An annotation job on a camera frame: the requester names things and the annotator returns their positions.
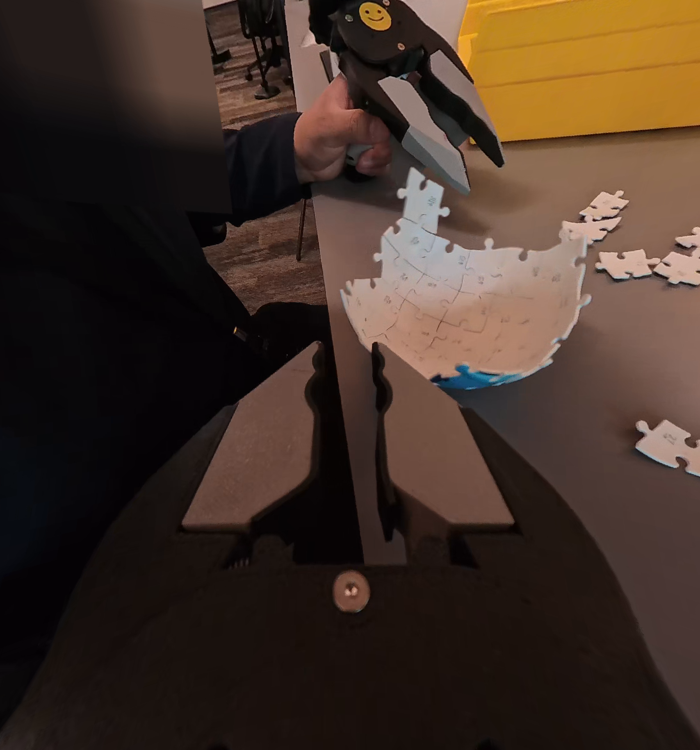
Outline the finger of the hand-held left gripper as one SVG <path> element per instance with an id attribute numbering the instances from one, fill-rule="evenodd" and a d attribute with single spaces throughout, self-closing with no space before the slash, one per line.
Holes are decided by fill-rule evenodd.
<path id="1" fill-rule="evenodd" d="M 465 160 L 435 123 L 417 90 L 409 81 L 396 77 L 386 77 L 379 83 L 408 123 L 401 139 L 402 148 L 460 193 L 468 195 L 470 182 Z"/>
<path id="2" fill-rule="evenodd" d="M 454 57 L 451 50 L 427 52 L 418 70 L 417 90 L 452 146 L 461 149 L 471 139 L 502 167 L 505 157 L 495 126 L 469 74 Z"/>

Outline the yellow plastic bin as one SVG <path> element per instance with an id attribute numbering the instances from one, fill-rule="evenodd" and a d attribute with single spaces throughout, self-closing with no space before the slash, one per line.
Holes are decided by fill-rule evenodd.
<path id="1" fill-rule="evenodd" d="M 700 126 L 700 1 L 468 2 L 458 52 L 503 143 Z"/>

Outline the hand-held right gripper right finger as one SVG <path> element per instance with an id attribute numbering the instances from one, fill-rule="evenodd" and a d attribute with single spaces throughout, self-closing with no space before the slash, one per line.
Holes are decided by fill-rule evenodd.
<path id="1" fill-rule="evenodd" d="M 449 541 L 514 518 L 457 402 L 382 343 L 372 345 L 374 451 L 383 537 Z"/>

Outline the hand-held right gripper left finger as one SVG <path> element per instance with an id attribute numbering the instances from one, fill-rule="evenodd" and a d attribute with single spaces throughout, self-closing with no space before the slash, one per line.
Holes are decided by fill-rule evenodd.
<path id="1" fill-rule="evenodd" d="M 311 343 L 239 401 L 182 530 L 297 540 L 315 504 L 324 355 Z"/>

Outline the person's left forearm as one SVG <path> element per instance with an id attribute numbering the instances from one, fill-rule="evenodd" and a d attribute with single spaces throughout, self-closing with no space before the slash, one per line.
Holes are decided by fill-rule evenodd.
<path id="1" fill-rule="evenodd" d="M 291 112 L 223 130 L 231 196 L 226 223 L 239 227 L 311 197 L 311 188 L 299 182 L 296 170 L 298 118 L 298 112 Z"/>

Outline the partly built white puzzle ball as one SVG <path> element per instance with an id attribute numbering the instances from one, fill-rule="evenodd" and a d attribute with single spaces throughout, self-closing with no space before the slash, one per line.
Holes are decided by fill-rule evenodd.
<path id="1" fill-rule="evenodd" d="M 524 379 L 553 361 L 590 301 L 587 240 L 547 250 L 470 250 L 435 233 L 444 188 L 411 167 L 402 217 L 381 237 L 375 278 L 349 280 L 342 304 L 367 350 L 386 345 L 426 379 L 480 389 Z"/>

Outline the black office chair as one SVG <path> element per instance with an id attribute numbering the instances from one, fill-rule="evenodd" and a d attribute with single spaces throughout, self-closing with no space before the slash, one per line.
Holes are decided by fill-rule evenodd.
<path id="1" fill-rule="evenodd" d="M 219 2 L 205 9 L 224 118 L 294 109 L 284 2 Z"/>

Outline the person's left hand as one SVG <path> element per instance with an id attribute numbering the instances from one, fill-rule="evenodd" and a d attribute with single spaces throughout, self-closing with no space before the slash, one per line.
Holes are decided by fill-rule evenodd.
<path id="1" fill-rule="evenodd" d="M 347 81 L 339 74 L 297 120 L 294 152 L 298 181 L 310 184 L 335 179 L 343 171 L 352 145 L 367 146 L 356 162 L 360 174 L 383 175 L 392 161 L 390 137 L 380 118 L 355 108 Z"/>

